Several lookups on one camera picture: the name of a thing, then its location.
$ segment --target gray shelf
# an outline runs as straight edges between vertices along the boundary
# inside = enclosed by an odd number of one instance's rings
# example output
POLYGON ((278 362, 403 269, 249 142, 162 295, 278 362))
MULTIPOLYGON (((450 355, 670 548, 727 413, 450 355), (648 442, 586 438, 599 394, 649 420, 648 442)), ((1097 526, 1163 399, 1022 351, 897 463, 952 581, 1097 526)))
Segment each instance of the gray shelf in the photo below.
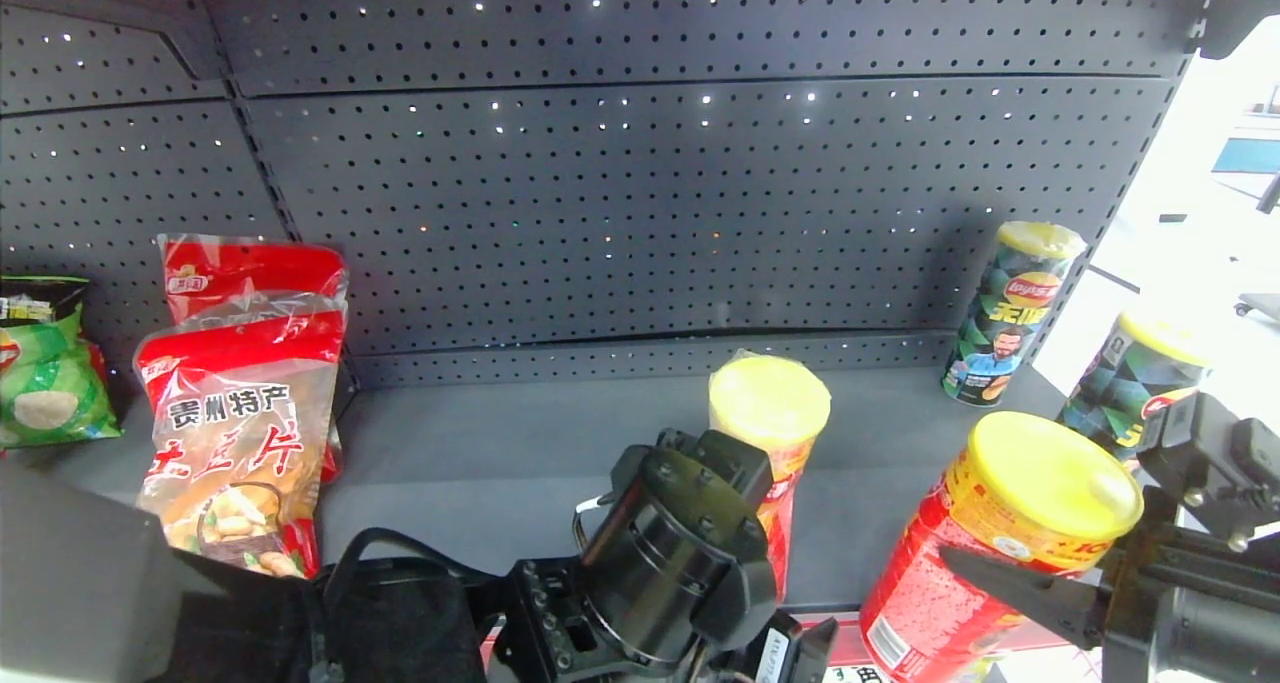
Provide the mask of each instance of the gray shelf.
MULTIPOLYGON (((867 595, 923 492, 984 413, 948 400, 937 376, 934 367, 820 373, 833 411, 796 496, 788 604, 851 608, 867 595)), ((321 496, 325 559, 370 524, 495 573, 517 556, 570 554, 572 506, 605 491, 623 446, 652 443, 663 427, 701 431, 705 388, 704 376, 685 376, 362 391, 339 423, 347 471, 321 496)), ((1005 408, 1055 414, 1061 400, 1024 370, 1005 408)), ((24 458, 132 501, 151 451, 142 408, 118 441, 24 458)))

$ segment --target green snack bag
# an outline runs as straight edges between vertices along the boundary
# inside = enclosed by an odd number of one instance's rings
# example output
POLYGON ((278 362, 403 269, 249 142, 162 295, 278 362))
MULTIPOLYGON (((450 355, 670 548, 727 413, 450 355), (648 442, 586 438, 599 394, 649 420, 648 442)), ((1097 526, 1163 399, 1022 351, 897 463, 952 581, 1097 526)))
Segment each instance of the green snack bag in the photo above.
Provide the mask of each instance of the green snack bag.
POLYGON ((101 354, 81 338, 83 278, 0 278, 0 450, 119 436, 101 354))

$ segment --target screw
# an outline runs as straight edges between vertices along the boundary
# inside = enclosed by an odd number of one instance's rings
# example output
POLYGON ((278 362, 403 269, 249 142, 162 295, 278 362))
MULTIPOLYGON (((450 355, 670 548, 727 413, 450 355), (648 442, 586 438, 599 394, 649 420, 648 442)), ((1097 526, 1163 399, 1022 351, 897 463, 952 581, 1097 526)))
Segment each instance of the screw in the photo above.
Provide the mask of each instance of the screw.
POLYGON ((1230 547, 1233 551, 1238 554, 1243 554, 1244 551, 1249 550, 1249 537, 1245 536, 1243 532, 1236 531, 1231 533, 1231 536, 1226 540, 1226 547, 1230 547))

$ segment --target yellow lid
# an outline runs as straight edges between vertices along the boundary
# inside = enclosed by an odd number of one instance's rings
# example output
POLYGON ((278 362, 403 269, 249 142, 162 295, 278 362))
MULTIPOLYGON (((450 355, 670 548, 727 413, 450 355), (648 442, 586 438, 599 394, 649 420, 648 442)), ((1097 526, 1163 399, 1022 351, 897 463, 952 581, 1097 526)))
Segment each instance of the yellow lid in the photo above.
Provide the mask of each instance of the yellow lid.
POLYGON ((771 450, 817 437, 831 391, 795 359, 741 356, 712 375, 710 404, 719 431, 771 450))
POLYGON ((1001 223, 996 237, 1002 244, 1034 255, 1037 258, 1075 258, 1084 253, 1084 238, 1070 228, 1052 223, 1001 223))
POLYGON ((1044 528, 1111 541, 1138 523, 1142 489, 1106 450, 1052 420, 1001 411, 969 432, 987 486, 1044 528))
POLYGON ((1123 311, 1116 324, 1135 342, 1161 356, 1208 368, 1207 342, 1192 324, 1171 322, 1158 311, 1143 306, 1123 311))

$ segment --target lay's chip canister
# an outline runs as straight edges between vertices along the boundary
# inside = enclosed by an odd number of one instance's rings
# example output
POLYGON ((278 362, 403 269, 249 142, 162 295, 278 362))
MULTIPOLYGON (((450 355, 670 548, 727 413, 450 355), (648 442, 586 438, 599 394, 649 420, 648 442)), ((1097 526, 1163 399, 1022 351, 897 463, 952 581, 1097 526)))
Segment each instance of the lay's chip canister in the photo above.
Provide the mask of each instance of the lay's chip canister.
POLYGON ((1192 395, 1208 376, 1206 347, 1196 327, 1162 311, 1142 304, 1123 311, 1057 422, 1121 460, 1132 458, 1144 420, 1192 395))
POLYGON ((942 373, 942 390, 970 405, 1000 402, 1084 240, 1052 223, 1010 221, 978 283, 942 373))

